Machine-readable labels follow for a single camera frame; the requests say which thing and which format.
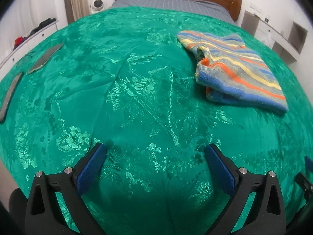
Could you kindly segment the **striped knit sweater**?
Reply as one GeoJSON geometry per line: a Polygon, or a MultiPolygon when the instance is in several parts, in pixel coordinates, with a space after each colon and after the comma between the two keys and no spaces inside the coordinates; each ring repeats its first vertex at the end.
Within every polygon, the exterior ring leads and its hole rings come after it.
{"type": "Polygon", "coordinates": [[[288,112],[278,80],[238,34],[219,37],[185,30],[177,33],[177,40],[194,54],[196,82],[206,88],[208,101],[288,112]]]}

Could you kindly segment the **red clothes on cabinet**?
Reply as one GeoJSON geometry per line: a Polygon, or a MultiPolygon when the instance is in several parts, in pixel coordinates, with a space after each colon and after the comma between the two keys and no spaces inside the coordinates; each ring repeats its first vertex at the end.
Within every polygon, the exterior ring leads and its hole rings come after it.
{"type": "Polygon", "coordinates": [[[26,40],[27,40],[27,37],[18,37],[18,38],[16,38],[15,41],[14,41],[14,48],[13,49],[15,50],[17,47],[19,47],[19,45],[21,45],[26,40]]]}

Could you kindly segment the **black clothes on cabinet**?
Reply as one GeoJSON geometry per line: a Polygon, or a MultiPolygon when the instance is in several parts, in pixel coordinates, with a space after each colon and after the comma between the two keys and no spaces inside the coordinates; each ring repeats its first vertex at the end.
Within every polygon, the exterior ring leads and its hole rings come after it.
{"type": "Polygon", "coordinates": [[[53,22],[56,21],[56,18],[47,18],[46,20],[42,21],[39,23],[38,27],[34,28],[30,33],[29,33],[29,37],[34,35],[36,32],[38,32],[39,30],[43,29],[44,27],[52,24],[53,22]]]}

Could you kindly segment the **grey flat bar near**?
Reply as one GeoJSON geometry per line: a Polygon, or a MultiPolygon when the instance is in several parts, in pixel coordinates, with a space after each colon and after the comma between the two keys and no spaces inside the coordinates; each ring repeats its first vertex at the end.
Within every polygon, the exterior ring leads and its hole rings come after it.
{"type": "Polygon", "coordinates": [[[10,105],[12,96],[14,95],[14,92],[15,92],[19,82],[21,81],[21,78],[23,77],[23,75],[24,75],[23,72],[17,74],[17,76],[12,80],[12,82],[11,82],[7,92],[6,92],[5,98],[4,98],[2,106],[1,106],[1,113],[0,113],[1,124],[5,121],[6,114],[7,114],[8,107],[10,105]]]}

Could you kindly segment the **grey flat bar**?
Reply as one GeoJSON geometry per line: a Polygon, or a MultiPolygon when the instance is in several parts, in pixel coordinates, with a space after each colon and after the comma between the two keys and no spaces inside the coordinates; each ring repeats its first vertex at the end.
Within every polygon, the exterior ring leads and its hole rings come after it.
{"type": "Polygon", "coordinates": [[[12,96],[14,95],[14,92],[15,92],[19,82],[21,81],[21,78],[23,77],[23,75],[24,75],[23,72],[17,74],[17,76],[12,80],[12,82],[11,82],[7,92],[6,92],[5,98],[4,98],[2,106],[1,106],[1,113],[0,113],[1,124],[5,121],[6,114],[7,114],[8,107],[10,105],[12,96]]]}
{"type": "Polygon", "coordinates": [[[58,45],[55,45],[51,48],[49,48],[32,66],[32,68],[30,68],[27,72],[27,74],[31,74],[34,73],[36,71],[38,71],[39,69],[43,68],[47,62],[49,61],[49,59],[53,56],[53,54],[55,52],[57,52],[58,50],[60,50],[62,48],[63,44],[60,43],[58,45]]]}

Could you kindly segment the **white desk shelf unit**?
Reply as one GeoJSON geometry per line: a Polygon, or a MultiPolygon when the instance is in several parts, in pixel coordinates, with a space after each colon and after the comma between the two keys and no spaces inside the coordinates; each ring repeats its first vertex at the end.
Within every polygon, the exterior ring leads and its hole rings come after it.
{"type": "Polygon", "coordinates": [[[305,28],[294,22],[289,36],[285,37],[268,23],[262,21],[257,15],[248,11],[244,13],[241,28],[259,41],[270,30],[272,39],[275,41],[271,50],[288,65],[299,60],[308,34],[305,28]]]}

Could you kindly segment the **white plastic bag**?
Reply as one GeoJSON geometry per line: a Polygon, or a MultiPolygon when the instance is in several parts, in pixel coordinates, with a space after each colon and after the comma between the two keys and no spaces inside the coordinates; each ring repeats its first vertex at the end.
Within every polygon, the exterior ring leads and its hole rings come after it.
{"type": "Polygon", "coordinates": [[[270,49],[273,48],[275,41],[272,39],[270,30],[268,30],[267,34],[262,37],[261,42],[267,47],[269,47],[270,49]]]}

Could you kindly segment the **grey flat bar far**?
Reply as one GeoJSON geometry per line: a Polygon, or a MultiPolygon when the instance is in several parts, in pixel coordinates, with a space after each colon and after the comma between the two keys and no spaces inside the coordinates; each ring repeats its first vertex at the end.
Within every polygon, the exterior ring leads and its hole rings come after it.
{"type": "Polygon", "coordinates": [[[49,59],[53,56],[53,54],[55,52],[57,52],[58,50],[60,50],[62,48],[63,44],[60,43],[58,45],[55,45],[51,48],[49,48],[32,66],[32,68],[30,68],[27,72],[27,74],[31,74],[34,73],[36,71],[38,71],[39,69],[43,68],[47,62],[49,61],[49,59]]]}

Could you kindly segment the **green floral bedspread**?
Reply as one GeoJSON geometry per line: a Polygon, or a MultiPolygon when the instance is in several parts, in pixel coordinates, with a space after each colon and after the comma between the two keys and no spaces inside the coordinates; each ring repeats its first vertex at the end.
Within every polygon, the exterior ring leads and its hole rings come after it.
{"type": "Polygon", "coordinates": [[[110,9],[34,47],[1,80],[2,97],[21,72],[1,124],[4,165],[28,194],[37,171],[60,172],[95,143],[107,144],[84,201],[108,234],[203,234],[228,201],[203,156],[210,143],[250,172],[276,172],[288,221],[305,201],[294,177],[312,156],[312,105],[285,63],[235,25],[178,11],[110,9]],[[207,101],[196,59],[176,38],[182,30],[238,34],[276,76],[288,112],[207,101]]]}

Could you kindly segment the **white low drawer cabinet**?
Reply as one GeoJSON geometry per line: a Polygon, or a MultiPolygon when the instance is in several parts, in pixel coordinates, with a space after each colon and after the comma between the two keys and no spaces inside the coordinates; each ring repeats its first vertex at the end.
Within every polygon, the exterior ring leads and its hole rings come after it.
{"type": "Polygon", "coordinates": [[[44,41],[47,37],[51,36],[58,30],[58,20],[55,20],[51,24],[45,26],[26,41],[21,43],[15,50],[13,50],[2,62],[1,62],[1,79],[10,71],[10,69],[29,51],[36,47],[39,43],[44,41]]]}

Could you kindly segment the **grey blue bed sheet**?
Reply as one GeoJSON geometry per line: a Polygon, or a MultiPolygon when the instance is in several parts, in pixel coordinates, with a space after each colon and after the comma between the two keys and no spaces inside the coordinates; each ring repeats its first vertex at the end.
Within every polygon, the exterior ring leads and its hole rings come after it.
{"type": "Polygon", "coordinates": [[[189,12],[193,14],[210,16],[221,21],[236,25],[230,13],[221,5],[202,0],[115,0],[110,7],[140,6],[163,10],[189,12]]]}

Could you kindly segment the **beige curtain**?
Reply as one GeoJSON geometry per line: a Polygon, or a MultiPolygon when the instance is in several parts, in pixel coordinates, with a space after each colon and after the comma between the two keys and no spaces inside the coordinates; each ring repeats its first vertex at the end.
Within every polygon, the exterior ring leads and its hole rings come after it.
{"type": "Polygon", "coordinates": [[[90,14],[88,0],[64,0],[68,24],[90,14]]]}

